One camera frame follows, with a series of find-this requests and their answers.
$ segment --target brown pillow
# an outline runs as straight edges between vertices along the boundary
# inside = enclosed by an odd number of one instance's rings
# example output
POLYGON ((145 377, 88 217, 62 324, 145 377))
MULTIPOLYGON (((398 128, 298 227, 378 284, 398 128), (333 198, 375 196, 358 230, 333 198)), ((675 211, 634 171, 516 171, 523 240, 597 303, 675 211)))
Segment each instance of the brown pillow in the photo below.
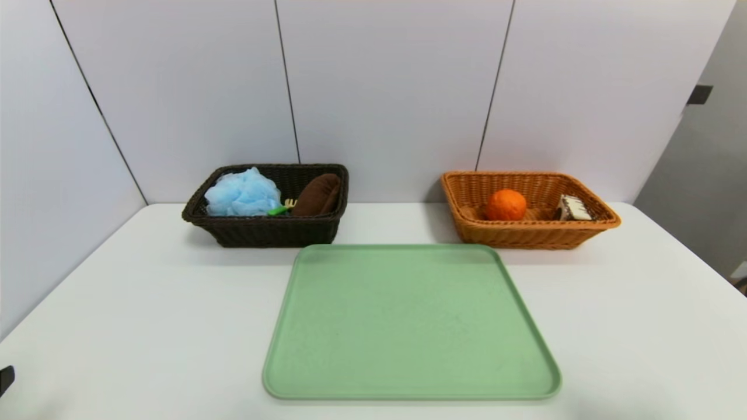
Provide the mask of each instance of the brown pillow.
POLYGON ((334 173, 317 176, 301 191, 298 203, 291 209, 293 216, 317 216, 330 213, 337 206, 340 177, 334 173))

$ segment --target white table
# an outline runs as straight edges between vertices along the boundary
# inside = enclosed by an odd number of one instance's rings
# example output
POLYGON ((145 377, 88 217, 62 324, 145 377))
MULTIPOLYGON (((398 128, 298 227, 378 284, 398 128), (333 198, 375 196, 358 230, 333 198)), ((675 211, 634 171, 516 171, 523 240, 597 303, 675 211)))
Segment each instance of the white table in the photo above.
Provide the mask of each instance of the white table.
MULTIPOLYGON (((2 343, 3 420, 747 419, 747 299, 640 211, 573 251, 499 250, 563 375, 537 402, 279 401, 261 370, 298 250, 135 215, 2 343)), ((350 204, 335 243, 457 242, 439 204, 350 204)))

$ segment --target basket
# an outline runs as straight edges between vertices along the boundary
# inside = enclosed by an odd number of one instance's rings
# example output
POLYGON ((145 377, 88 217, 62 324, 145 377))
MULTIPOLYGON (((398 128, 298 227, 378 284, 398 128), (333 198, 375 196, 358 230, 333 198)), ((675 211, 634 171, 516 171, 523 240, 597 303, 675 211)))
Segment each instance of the basket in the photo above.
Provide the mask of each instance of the basket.
POLYGON ((570 250, 620 226, 620 217, 577 179, 553 172, 447 172, 441 178, 456 231, 464 242, 495 248, 570 250), (481 220, 488 198, 510 188, 527 199, 519 221, 481 220), (594 220, 553 220, 561 194, 578 197, 594 220))
POLYGON ((337 234, 340 217, 347 205, 347 169, 340 164, 242 164, 221 167, 190 198, 182 218, 210 232, 223 247, 290 247, 311 244, 331 244, 337 234), (208 216, 205 192, 215 185, 224 173, 244 172, 257 167, 259 172, 275 182, 280 190, 281 202, 297 199, 304 187, 325 173, 340 177, 340 196, 332 213, 318 216, 208 216))

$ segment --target orange ball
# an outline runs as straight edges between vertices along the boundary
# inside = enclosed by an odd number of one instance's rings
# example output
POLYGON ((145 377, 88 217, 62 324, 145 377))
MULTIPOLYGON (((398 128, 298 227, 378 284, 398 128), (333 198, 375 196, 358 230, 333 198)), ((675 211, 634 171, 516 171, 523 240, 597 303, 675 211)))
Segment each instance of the orange ball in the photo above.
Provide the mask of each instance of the orange ball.
POLYGON ((514 190, 500 190, 493 193, 485 207, 489 220, 521 220, 527 213, 527 199, 514 190))

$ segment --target plastic tray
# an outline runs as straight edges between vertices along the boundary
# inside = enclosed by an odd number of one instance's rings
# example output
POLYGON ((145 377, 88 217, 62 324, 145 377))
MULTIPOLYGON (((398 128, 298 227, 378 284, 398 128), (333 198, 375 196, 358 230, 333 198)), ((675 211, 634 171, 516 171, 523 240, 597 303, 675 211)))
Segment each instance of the plastic tray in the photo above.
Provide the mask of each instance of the plastic tray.
POLYGON ((313 245, 291 274, 263 383, 284 399, 541 399, 553 361, 483 245, 313 245))

